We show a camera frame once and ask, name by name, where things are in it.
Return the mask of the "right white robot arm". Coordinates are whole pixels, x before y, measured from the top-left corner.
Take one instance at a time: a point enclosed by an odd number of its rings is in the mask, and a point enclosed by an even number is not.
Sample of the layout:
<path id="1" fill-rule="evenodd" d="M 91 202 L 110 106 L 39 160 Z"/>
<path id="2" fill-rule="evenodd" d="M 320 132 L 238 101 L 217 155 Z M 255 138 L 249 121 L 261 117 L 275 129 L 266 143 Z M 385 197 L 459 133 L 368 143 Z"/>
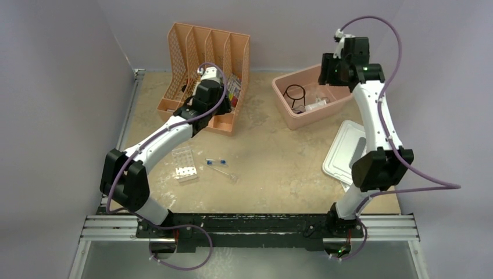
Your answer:
<path id="1" fill-rule="evenodd" d="M 337 47 L 323 54 L 320 85 L 347 87 L 353 95 L 366 136 L 367 153 L 351 167 L 352 185 L 333 204 L 336 215 L 326 221 L 327 231 L 339 237 L 349 229 L 371 195 L 397 185 L 414 160 L 411 149 L 397 136 L 385 97 L 385 76 L 380 64 L 370 63 L 369 39 L 338 32 Z"/>

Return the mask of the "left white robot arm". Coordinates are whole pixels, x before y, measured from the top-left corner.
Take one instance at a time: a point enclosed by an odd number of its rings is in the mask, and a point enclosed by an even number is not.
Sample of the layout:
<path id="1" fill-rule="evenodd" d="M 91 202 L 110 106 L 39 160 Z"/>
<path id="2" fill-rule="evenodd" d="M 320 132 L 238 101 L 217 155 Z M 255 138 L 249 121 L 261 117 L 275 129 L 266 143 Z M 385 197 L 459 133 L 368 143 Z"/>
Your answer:
<path id="1" fill-rule="evenodd" d="M 100 191 L 124 210 L 151 223 L 151 231 L 160 238 L 173 232 L 171 211 L 153 197 L 148 174 L 166 155 L 196 136 L 214 116 L 232 110 L 223 70 L 212 62 L 201 64 L 200 77 L 192 95 L 171 117 L 141 142 L 124 151 L 112 149 L 105 156 Z"/>

